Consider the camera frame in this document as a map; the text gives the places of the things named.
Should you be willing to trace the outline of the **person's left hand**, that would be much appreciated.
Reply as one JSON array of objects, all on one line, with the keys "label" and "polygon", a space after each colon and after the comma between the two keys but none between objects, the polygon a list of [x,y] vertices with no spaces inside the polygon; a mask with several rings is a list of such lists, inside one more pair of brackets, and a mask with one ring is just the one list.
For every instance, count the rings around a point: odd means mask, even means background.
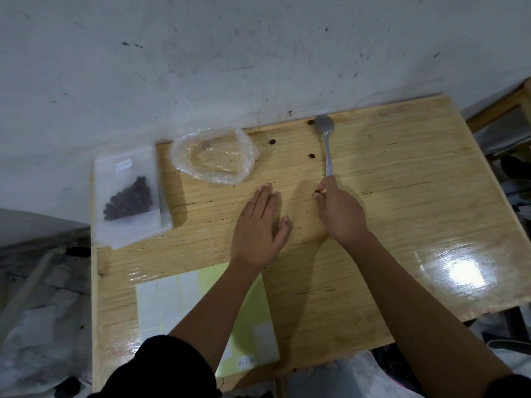
[{"label": "person's left hand", "polygon": [[270,193],[268,208],[271,210],[271,221],[251,218],[253,196],[243,207],[233,233],[229,267],[238,268],[240,271],[260,272],[282,251],[283,248],[274,246],[274,236],[283,217],[278,216],[281,198],[278,192],[273,191],[272,185]]}]

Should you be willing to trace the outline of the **black table leg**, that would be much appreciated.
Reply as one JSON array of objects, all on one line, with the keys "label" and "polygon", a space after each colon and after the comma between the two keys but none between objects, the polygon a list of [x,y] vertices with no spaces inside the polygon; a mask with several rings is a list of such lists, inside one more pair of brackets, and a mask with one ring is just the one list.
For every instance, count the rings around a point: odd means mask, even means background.
[{"label": "black table leg", "polygon": [[519,306],[506,309],[501,312],[510,334],[510,337],[519,342],[531,343],[527,326]]}]

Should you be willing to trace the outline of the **white pipe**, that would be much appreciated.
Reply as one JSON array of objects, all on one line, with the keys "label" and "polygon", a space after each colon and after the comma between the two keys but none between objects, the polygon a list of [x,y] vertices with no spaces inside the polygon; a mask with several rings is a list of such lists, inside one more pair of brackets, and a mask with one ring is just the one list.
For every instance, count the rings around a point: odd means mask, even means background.
[{"label": "white pipe", "polygon": [[20,287],[17,294],[7,301],[5,308],[0,313],[0,348],[4,344],[4,341],[7,339],[12,328],[16,325],[17,319],[26,306],[30,295],[33,293],[42,277],[47,273],[51,259],[54,256],[64,254],[65,252],[66,247],[62,246],[51,249],[44,254],[35,269]]}]

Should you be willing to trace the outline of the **black right sleeve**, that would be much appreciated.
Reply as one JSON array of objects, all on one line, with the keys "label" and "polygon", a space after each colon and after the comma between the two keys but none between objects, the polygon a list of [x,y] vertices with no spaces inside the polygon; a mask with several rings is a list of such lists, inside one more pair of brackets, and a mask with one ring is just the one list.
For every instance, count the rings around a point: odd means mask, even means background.
[{"label": "black right sleeve", "polygon": [[531,398],[531,378],[511,374],[491,382],[482,398]]}]

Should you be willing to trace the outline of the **person's left forearm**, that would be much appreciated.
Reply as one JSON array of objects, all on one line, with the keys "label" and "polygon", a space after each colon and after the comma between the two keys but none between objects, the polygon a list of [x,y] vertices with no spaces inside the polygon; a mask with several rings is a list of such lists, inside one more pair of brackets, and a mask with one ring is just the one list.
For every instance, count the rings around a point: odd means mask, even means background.
[{"label": "person's left forearm", "polygon": [[231,259],[220,278],[169,335],[195,348],[215,372],[245,297],[269,264],[242,257]]}]

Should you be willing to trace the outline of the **person's right forearm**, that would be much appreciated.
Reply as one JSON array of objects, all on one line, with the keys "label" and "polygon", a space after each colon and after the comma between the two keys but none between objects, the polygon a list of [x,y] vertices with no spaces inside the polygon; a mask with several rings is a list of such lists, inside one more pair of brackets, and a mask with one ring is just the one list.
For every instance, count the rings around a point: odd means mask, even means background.
[{"label": "person's right forearm", "polygon": [[482,398],[491,382],[514,374],[374,234],[345,250],[428,398]]}]

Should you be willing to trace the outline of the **person's right hand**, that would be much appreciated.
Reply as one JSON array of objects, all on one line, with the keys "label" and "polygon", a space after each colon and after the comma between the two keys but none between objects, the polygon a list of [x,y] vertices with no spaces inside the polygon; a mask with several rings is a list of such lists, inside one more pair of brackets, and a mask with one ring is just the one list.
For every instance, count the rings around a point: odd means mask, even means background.
[{"label": "person's right hand", "polygon": [[323,180],[314,193],[320,220],[328,234],[345,249],[355,247],[369,234],[365,211],[362,205],[347,191],[342,190],[338,200],[325,200]]}]

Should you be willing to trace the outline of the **black left sleeve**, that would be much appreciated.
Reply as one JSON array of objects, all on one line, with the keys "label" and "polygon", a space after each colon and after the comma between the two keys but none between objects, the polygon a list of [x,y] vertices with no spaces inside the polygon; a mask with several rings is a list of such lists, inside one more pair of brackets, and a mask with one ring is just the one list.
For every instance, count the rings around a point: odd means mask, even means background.
[{"label": "black left sleeve", "polygon": [[150,337],[87,398],[221,398],[214,371],[189,343]]}]

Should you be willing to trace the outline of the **yellow sheet of white stickers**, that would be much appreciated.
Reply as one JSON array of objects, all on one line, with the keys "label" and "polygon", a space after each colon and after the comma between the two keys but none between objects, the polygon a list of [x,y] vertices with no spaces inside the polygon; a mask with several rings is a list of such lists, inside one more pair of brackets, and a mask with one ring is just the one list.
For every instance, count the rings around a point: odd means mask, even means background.
[{"label": "yellow sheet of white stickers", "polygon": [[[169,332],[216,283],[228,263],[136,285],[140,342]],[[251,285],[216,369],[216,378],[280,361],[262,275]]]}]

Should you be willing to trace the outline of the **wooden frame furniture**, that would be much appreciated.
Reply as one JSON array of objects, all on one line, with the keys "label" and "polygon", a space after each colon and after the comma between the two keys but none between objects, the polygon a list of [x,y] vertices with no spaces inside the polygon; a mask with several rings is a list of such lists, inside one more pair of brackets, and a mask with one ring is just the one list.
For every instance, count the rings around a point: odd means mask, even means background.
[{"label": "wooden frame furniture", "polygon": [[[531,127],[531,77],[526,79],[522,85],[516,88],[516,90],[508,93],[501,99],[493,102],[480,112],[473,115],[466,120],[466,123],[472,133],[477,133],[501,119],[503,116],[518,109],[522,111],[528,125]],[[531,150],[531,138],[518,141],[512,146],[504,148],[500,152],[485,154],[485,158],[488,162],[494,162],[506,155],[522,152],[527,149]]]}]

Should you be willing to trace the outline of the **black sleeve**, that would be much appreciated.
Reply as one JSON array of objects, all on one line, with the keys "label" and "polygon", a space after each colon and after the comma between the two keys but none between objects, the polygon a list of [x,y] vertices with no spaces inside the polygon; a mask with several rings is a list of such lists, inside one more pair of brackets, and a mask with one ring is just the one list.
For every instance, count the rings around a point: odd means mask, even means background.
[{"label": "black sleeve", "polygon": [[531,398],[531,378],[511,374],[491,382],[482,398]]},{"label": "black sleeve", "polygon": [[214,371],[189,343],[150,337],[87,398],[221,398]]}]

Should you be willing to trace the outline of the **metal spoon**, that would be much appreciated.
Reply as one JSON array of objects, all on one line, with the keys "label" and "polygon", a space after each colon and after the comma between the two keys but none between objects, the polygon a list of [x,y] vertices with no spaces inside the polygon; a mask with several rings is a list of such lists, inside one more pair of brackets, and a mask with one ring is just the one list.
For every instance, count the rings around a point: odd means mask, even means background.
[{"label": "metal spoon", "polygon": [[330,152],[330,136],[335,129],[333,119],[327,114],[319,114],[315,117],[315,128],[324,137],[324,152],[326,158],[326,177],[334,175],[332,156]]}]

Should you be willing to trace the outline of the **crumpled clear plastic bag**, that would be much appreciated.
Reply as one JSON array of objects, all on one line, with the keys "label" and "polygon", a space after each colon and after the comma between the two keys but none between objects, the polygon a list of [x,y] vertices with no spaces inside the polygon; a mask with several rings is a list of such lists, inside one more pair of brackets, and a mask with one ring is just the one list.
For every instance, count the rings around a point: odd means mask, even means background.
[{"label": "crumpled clear plastic bag", "polygon": [[260,151],[241,128],[200,128],[175,136],[168,158],[180,172],[218,185],[242,183]]}]

